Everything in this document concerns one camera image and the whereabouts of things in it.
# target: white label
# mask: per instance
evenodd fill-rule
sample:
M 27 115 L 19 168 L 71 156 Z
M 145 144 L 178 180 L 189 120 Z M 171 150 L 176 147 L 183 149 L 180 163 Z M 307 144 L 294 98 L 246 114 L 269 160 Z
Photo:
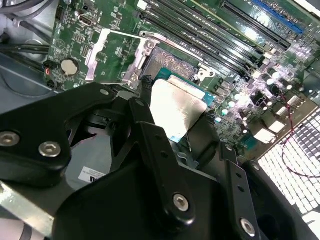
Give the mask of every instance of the white label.
M 147 6 L 148 6 L 148 3 L 143 1 L 143 0 L 139 0 L 138 4 L 137 4 L 137 7 L 139 9 L 142 9 L 142 10 L 146 10 L 147 9 Z
M 85 181 L 87 183 L 93 183 L 94 181 L 98 180 L 99 178 L 102 178 L 105 175 L 106 174 L 102 172 L 98 172 L 96 170 L 84 166 L 80 173 L 79 180 Z

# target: blue ram slot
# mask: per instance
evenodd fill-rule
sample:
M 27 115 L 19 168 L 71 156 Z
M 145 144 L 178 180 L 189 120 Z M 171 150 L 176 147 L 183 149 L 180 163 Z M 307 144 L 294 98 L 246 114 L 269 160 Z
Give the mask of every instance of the blue ram slot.
M 251 2 L 253 2 L 254 4 L 256 4 L 257 6 L 263 8 L 264 10 L 266 10 L 268 13 L 270 13 L 272 16 L 274 16 L 276 19 L 278 19 L 282 24 L 284 24 L 285 26 L 287 26 L 288 28 L 290 28 L 292 31 L 294 31 L 297 34 L 303 34 L 304 31 L 299 28 L 298 26 L 296 26 L 295 24 L 293 24 L 292 22 L 290 22 L 289 20 L 287 20 L 286 18 L 284 18 L 283 16 L 281 16 L 279 13 L 277 13 L 274 9 L 272 9 L 271 7 L 269 7 L 267 4 L 265 4 L 264 2 L 260 1 L 260 0 L 251 0 Z

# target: cable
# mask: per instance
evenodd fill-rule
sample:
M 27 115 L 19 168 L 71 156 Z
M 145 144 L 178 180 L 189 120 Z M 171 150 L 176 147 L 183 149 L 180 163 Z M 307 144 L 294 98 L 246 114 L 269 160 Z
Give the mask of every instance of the cable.
M 33 69 L 33 70 L 38 71 L 40 73 L 45 72 L 45 70 L 42 67 L 42 64 L 40 64 L 36 61 L 33 61 L 33 60 L 27 58 L 26 56 L 23 56 L 21 54 L 14 53 L 14 52 L 2 52 L 2 54 L 8 56 L 9 58 L 12 58 L 13 60 L 25 65 L 26 67 L 28 67 L 30 69 Z
M 49 70 L 48 68 L 46 69 L 46 74 L 52 76 L 52 75 L 51 75 L 51 72 L 50 72 L 50 70 Z M 23 98 L 28 98 L 28 99 L 38 99 L 38 98 L 47 97 L 47 96 L 51 95 L 52 93 L 55 93 L 54 91 L 55 91 L 55 90 L 57 89 L 57 87 L 58 87 L 57 81 L 55 81 L 55 80 L 53 80 L 53 78 L 51 78 L 51 79 L 53 80 L 53 82 L 54 82 L 54 88 L 53 88 L 50 92 L 48 92 L 48 93 L 46 93 L 46 94 L 42 94 L 42 95 L 28 95 L 28 94 L 23 94 L 23 93 L 20 93 L 20 92 L 14 90 L 14 89 L 9 85 L 9 83 L 7 82 L 7 80 L 5 79 L 5 77 L 4 77 L 4 75 L 2 74 L 1 71 L 0 71 L 0 79 L 3 81 L 3 83 L 5 84 L 5 86 L 6 86 L 11 92 L 13 92 L 15 95 L 18 95 L 18 96 L 23 97 Z
M 1 53 L 11 52 L 11 53 L 24 53 L 24 54 L 39 54 L 39 55 L 48 55 L 48 51 L 41 51 L 41 50 L 31 50 L 31 49 L 19 49 L 19 50 L 7 50 L 1 51 Z
M 1 44 L 0 51 L 2 50 L 19 50 L 19 49 L 30 49 L 30 50 L 49 50 L 50 46 L 40 44 Z
M 49 46 L 38 44 L 0 44 L 0 53 L 11 52 L 48 55 L 49 49 Z
M 15 18 L 17 18 L 18 16 L 15 14 L 6 14 L 5 15 L 9 20 L 14 21 Z M 48 35 L 44 34 L 42 31 L 38 30 L 37 28 L 35 28 L 33 25 L 31 25 L 30 23 L 23 21 L 20 23 L 20 26 L 33 32 L 35 35 L 37 35 L 39 38 L 41 38 L 42 40 L 44 40 L 46 43 L 50 44 L 51 43 L 51 37 L 49 37 Z
M 281 159 L 282 159 L 282 162 L 284 163 L 285 167 L 289 170 L 290 173 L 292 174 L 295 174 L 295 175 L 298 175 L 300 177 L 305 177 L 305 178 L 308 178 L 308 179 L 319 179 L 320 178 L 320 175 L 319 176 L 309 176 L 309 175 L 305 175 L 305 174 L 302 174 L 302 173 L 299 173 L 299 172 L 296 172 L 294 171 L 293 169 L 291 169 L 286 161 L 285 161 L 285 149 L 286 149 L 286 145 L 287 143 L 289 142 L 289 140 L 294 136 L 295 134 L 295 129 L 294 129 L 294 122 L 293 122 L 293 119 L 292 119 L 292 113 L 291 113 L 291 107 L 290 105 L 288 104 L 288 101 L 286 99 L 286 97 L 282 94 L 281 95 L 281 98 L 284 100 L 285 104 L 286 104 L 286 108 L 288 109 L 288 112 L 289 112 L 289 120 L 290 120 L 290 126 L 291 126 L 291 130 L 290 130 L 290 136 L 283 142 L 282 144 L 282 155 L 281 155 Z
M 18 22 L 19 24 L 21 22 L 31 20 L 36 18 L 38 15 L 40 15 L 47 7 L 49 7 L 55 0 L 48 0 L 45 4 L 43 4 L 37 11 L 27 15 L 27 16 L 19 16 L 16 17 L 13 22 Z
M 17 12 L 22 12 L 24 10 L 31 9 L 41 3 L 43 3 L 45 0 L 26 0 L 22 3 L 13 5 L 13 6 L 3 6 L 0 8 L 0 14 L 12 14 Z

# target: silver metal plate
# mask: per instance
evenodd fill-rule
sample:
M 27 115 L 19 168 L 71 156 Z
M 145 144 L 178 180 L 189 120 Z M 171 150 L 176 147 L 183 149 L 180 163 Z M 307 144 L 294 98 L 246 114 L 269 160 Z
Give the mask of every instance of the silver metal plate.
M 44 236 L 51 236 L 55 219 L 2 181 L 0 181 L 0 206 Z
M 152 88 L 150 109 L 155 124 L 164 128 L 170 140 L 178 143 L 206 111 L 207 104 L 159 79 Z

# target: black cable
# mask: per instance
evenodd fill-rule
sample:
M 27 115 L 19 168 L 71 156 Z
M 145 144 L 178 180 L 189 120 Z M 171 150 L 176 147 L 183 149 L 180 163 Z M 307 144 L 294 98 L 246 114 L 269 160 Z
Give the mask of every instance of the black cable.
M 3 6 L 0 8 L 0 14 L 12 14 L 17 12 L 22 12 L 24 10 L 31 9 L 41 3 L 43 3 L 45 0 L 26 0 L 22 3 L 13 5 L 13 6 Z
M 18 16 L 15 21 L 21 23 L 27 20 L 31 20 L 39 16 L 45 9 L 47 9 L 55 0 L 48 0 L 45 4 L 43 4 L 38 10 L 27 16 Z
M 6 49 L 30 49 L 30 50 L 49 50 L 50 46 L 40 44 L 0 44 L 0 51 Z
M 32 50 L 32 49 L 12 49 L 12 50 L 1 50 L 0 53 L 11 52 L 11 53 L 24 53 L 24 54 L 39 54 L 48 55 L 48 51 Z
M 18 96 L 20 96 L 20 97 L 28 98 L 28 99 L 38 99 L 38 98 L 43 98 L 43 97 L 50 96 L 52 93 L 55 93 L 55 90 L 56 90 L 57 87 L 58 87 L 58 83 L 57 83 L 55 80 L 53 80 L 53 78 L 52 78 L 52 80 L 53 80 L 53 82 L 54 82 L 54 88 L 53 88 L 50 92 L 48 92 L 48 93 L 46 93 L 46 94 L 42 94 L 42 95 L 28 95 L 28 94 L 23 94 L 23 93 L 20 93 L 20 92 L 14 90 L 14 89 L 9 85 L 9 83 L 7 82 L 7 80 L 5 79 L 5 77 L 4 77 L 4 75 L 2 74 L 1 71 L 0 71 L 0 79 L 3 81 L 3 83 L 5 84 L 5 86 L 6 86 L 12 93 L 14 93 L 15 95 L 18 95 Z
M 40 73 L 45 72 L 45 70 L 42 67 L 42 64 L 40 64 L 36 61 L 33 61 L 33 60 L 27 58 L 26 56 L 23 56 L 21 54 L 14 53 L 14 52 L 3 52 L 2 54 L 17 61 L 18 63 L 25 65 L 26 67 L 28 67 L 30 69 L 33 69 L 33 70 L 38 71 Z
M 38 44 L 0 44 L 0 53 L 11 52 L 48 55 L 49 49 L 49 46 Z
M 13 21 L 15 18 L 17 18 L 18 16 L 15 14 L 5 14 L 5 16 Z M 41 38 L 42 40 L 44 40 L 45 42 L 47 42 L 48 44 L 51 43 L 51 37 L 49 37 L 48 35 L 44 34 L 42 31 L 38 30 L 37 28 L 35 28 L 33 25 L 31 25 L 30 23 L 26 22 L 26 21 L 22 21 L 20 23 L 20 26 L 33 32 L 35 35 L 37 35 L 39 38 Z

